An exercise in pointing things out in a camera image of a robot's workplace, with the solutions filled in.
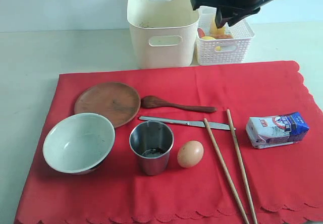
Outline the yellow cheese wedge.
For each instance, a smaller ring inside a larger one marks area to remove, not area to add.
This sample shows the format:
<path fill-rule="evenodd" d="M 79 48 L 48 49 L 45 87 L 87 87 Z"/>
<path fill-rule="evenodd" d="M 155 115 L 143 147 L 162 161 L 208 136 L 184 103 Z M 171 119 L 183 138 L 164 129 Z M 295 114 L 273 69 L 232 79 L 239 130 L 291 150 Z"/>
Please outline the yellow cheese wedge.
<path fill-rule="evenodd" d="M 225 34 L 225 27 L 217 28 L 216 23 L 213 20 L 210 24 L 209 33 L 210 33 L 210 35 L 224 35 Z"/>

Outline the orange fried food piece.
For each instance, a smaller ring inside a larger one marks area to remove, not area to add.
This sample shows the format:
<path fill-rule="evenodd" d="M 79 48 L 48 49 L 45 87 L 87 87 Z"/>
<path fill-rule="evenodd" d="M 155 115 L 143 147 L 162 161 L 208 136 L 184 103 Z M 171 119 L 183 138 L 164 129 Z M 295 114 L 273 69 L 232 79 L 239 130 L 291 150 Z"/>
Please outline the orange fried food piece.
<path fill-rule="evenodd" d="M 231 34 L 214 34 L 212 35 L 215 39 L 233 39 Z"/>

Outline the red sausage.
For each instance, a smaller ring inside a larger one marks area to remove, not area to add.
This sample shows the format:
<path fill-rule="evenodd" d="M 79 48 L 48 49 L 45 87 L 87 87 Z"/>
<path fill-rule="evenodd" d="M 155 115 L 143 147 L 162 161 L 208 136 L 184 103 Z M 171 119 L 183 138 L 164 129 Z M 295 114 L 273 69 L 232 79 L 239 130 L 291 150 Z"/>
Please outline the red sausage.
<path fill-rule="evenodd" d="M 199 38 L 203 38 L 205 36 L 205 32 L 201 28 L 197 28 Z"/>

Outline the yellow lemon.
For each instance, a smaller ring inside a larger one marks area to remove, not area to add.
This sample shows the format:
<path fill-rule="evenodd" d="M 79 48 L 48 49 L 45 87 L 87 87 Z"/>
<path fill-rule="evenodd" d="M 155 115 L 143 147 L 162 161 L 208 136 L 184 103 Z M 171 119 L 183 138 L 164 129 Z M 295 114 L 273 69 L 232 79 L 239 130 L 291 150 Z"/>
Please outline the yellow lemon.
<path fill-rule="evenodd" d="M 215 38 L 212 37 L 212 36 L 204 36 L 201 39 L 203 39 L 203 40 L 215 40 Z M 221 51 L 221 50 L 222 50 L 222 48 L 220 46 L 215 47 L 215 51 Z"/>

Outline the blue white milk carton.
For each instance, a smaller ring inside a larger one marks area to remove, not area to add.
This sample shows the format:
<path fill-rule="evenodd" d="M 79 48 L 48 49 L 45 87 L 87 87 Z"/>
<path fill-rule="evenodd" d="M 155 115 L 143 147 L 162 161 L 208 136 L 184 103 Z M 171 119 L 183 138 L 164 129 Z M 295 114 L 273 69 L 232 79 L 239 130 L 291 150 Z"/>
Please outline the blue white milk carton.
<path fill-rule="evenodd" d="M 250 117 L 246 125 L 249 140 L 257 149 L 297 143 L 308 131 L 309 125 L 299 112 L 269 117 Z"/>

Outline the brown egg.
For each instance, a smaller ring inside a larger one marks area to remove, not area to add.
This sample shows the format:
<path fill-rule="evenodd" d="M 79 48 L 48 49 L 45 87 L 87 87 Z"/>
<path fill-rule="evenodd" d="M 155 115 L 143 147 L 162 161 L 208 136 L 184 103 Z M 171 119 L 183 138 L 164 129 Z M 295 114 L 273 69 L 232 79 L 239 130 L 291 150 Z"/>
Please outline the brown egg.
<path fill-rule="evenodd" d="M 203 157 L 203 145 L 196 140 L 186 142 L 178 151 L 177 161 L 179 166 L 190 168 L 197 165 Z"/>

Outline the stainless steel cup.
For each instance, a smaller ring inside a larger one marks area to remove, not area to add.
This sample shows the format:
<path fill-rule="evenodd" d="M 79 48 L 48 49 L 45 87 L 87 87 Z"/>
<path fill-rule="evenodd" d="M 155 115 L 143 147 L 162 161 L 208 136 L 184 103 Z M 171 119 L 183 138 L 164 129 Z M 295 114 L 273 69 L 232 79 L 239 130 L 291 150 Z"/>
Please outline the stainless steel cup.
<path fill-rule="evenodd" d="M 147 121 L 132 130 L 129 145 L 137 156 L 142 171 L 146 175 L 155 176 L 167 167 L 174 145 L 174 134 L 162 122 Z"/>

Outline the white perforated plastic basket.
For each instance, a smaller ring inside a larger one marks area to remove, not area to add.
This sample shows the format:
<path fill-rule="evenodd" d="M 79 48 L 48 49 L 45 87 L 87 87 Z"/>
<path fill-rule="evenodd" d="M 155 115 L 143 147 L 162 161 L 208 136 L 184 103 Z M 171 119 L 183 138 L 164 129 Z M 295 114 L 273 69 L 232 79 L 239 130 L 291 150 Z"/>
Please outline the white perforated plastic basket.
<path fill-rule="evenodd" d="M 216 8 L 202 6 L 198 9 L 200 18 L 198 28 L 201 28 L 206 36 L 209 33 L 210 24 L 215 19 Z M 198 32 L 195 43 L 195 56 L 200 65 L 236 64 L 244 60 L 250 47 L 254 32 L 244 19 L 236 25 L 225 25 L 225 34 L 231 34 L 233 39 L 203 40 Z"/>

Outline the cream plastic bin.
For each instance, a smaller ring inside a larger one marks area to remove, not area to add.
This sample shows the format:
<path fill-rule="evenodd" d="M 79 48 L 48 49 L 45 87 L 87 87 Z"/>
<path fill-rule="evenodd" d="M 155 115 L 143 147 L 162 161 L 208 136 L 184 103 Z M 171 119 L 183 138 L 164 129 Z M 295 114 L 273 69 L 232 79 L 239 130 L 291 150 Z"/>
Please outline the cream plastic bin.
<path fill-rule="evenodd" d="M 191 64 L 199 12 L 190 0 L 128 0 L 127 20 L 140 68 Z"/>

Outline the dark wooden spoon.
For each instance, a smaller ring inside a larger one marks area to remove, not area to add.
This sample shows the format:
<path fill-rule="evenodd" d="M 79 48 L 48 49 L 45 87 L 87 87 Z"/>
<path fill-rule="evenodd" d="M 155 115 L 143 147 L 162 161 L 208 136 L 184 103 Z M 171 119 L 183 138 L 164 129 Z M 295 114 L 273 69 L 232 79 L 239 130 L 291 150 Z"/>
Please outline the dark wooden spoon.
<path fill-rule="evenodd" d="M 168 102 L 157 96 L 149 95 L 141 99 L 141 106 L 143 108 L 159 108 L 159 107 L 173 107 L 187 111 L 201 112 L 201 113 L 214 113 L 218 109 L 212 106 L 190 106 L 190 105 L 180 105 L 176 103 Z"/>

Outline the steel table knife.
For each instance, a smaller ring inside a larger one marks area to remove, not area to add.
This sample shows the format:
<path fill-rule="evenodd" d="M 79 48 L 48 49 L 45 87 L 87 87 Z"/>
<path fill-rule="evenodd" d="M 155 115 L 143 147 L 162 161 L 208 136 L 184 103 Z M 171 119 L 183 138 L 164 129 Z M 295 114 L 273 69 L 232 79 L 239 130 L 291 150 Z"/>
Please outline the steel table knife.
<path fill-rule="evenodd" d="M 175 119 L 166 119 L 166 118 L 159 118 L 159 117 L 148 117 L 148 116 L 140 116 L 140 120 L 142 121 L 159 121 L 162 123 L 169 123 L 169 124 L 177 124 L 177 125 L 186 125 L 192 127 L 205 127 L 203 121 L 185 121 L 185 120 L 175 120 Z M 228 124 L 223 123 L 216 123 L 216 122 L 208 122 L 209 127 L 211 129 L 217 130 L 230 130 L 230 126 Z"/>

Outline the right wooden chopstick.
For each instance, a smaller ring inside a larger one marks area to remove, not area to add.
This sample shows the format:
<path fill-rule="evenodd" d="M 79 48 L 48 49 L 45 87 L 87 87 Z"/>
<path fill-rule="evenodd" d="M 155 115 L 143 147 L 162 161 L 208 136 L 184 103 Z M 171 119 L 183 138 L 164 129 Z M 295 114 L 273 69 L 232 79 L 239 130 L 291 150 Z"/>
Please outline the right wooden chopstick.
<path fill-rule="evenodd" d="M 237 159 L 238 159 L 240 171 L 241 171 L 241 174 L 242 174 L 242 179 L 243 179 L 243 182 L 244 182 L 244 187 L 245 187 L 249 207 L 250 207 L 250 210 L 251 210 L 252 219 L 253 219 L 253 222 L 255 224 L 258 224 L 258 220 L 257 220 L 257 216 L 256 216 L 256 212 L 255 212 L 255 208 L 254 208 L 254 204 L 253 204 L 253 200 L 252 200 L 252 195 L 251 195 L 251 191 L 250 191 L 250 187 L 249 187 L 249 183 L 248 183 L 248 178 L 247 178 L 247 174 L 246 174 L 246 171 L 245 171 L 245 166 L 244 166 L 244 163 L 243 163 L 243 158 L 242 158 L 242 155 L 241 155 L 241 151 L 240 151 L 240 148 L 239 148 L 239 143 L 238 143 L 237 135 L 236 135 L 236 132 L 235 132 L 231 112 L 230 112 L 229 109 L 226 109 L 226 113 L 227 113 L 227 117 L 228 117 L 228 121 L 229 121 L 229 127 L 230 127 L 230 131 L 231 131 L 231 134 L 232 134 L 232 138 L 233 138 L 233 142 L 234 142 L 234 146 L 235 146 L 235 150 L 236 150 L 236 154 L 237 154 Z"/>

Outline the brown wooden plate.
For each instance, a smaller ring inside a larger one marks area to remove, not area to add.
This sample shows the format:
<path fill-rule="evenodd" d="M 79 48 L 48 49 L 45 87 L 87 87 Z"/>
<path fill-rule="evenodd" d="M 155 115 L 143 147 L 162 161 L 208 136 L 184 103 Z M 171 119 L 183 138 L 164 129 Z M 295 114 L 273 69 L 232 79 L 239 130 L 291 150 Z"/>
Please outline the brown wooden plate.
<path fill-rule="evenodd" d="M 85 90 L 76 100 L 74 113 L 96 113 L 117 128 L 130 122 L 139 112 L 141 98 L 131 86 L 104 82 Z"/>

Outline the white ceramic bowl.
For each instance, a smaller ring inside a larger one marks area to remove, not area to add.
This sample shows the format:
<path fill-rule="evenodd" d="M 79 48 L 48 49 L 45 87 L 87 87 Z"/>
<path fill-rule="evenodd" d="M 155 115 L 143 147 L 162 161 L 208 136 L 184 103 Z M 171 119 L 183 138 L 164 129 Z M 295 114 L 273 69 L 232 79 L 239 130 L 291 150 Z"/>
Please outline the white ceramic bowl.
<path fill-rule="evenodd" d="M 76 114 L 50 130 L 43 143 L 43 157 L 58 172 L 87 174 L 103 163 L 115 137 L 115 129 L 106 117 L 95 113 Z"/>

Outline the left wooden chopstick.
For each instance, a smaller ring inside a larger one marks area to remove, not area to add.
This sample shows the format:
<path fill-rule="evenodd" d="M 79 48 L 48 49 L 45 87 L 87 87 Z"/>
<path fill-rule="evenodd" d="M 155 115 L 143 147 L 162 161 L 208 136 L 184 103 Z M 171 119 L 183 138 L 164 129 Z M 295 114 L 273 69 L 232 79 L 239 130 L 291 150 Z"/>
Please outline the left wooden chopstick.
<path fill-rule="evenodd" d="M 226 166 L 226 163 L 225 163 L 225 161 L 223 159 L 223 156 L 221 154 L 221 151 L 220 151 L 220 149 L 218 147 L 218 144 L 216 142 L 216 139 L 214 137 L 214 134 L 213 134 L 213 132 L 212 132 L 212 130 L 210 128 L 209 122 L 208 122 L 208 120 L 206 118 L 203 119 L 203 122 L 204 122 L 205 128 L 207 129 L 207 132 L 208 132 L 208 134 L 210 136 L 211 142 L 212 142 L 212 144 L 214 146 L 214 149 L 216 151 L 216 154 L 218 156 L 218 159 L 220 161 L 220 164 L 222 166 L 222 169 L 223 169 L 223 171 L 225 173 L 225 176 L 226 176 L 226 179 L 227 179 L 227 181 L 229 183 L 230 189 L 231 189 L 231 191 L 232 191 L 232 193 L 234 195 L 235 201 L 236 201 L 236 203 L 238 205 L 238 208 L 239 208 L 239 210 L 241 212 L 241 215 L 243 217 L 243 220 L 244 220 L 244 222 L 246 224 L 249 224 L 249 219 L 248 219 L 247 214 L 246 214 L 246 212 L 244 210 L 243 204 L 242 204 L 242 202 L 240 200 L 239 194 L 238 194 L 237 189 L 236 189 L 236 187 L 235 187 L 235 185 L 233 183 L 233 180 L 232 180 L 231 175 L 229 173 L 229 170 L 228 170 L 228 168 Z"/>

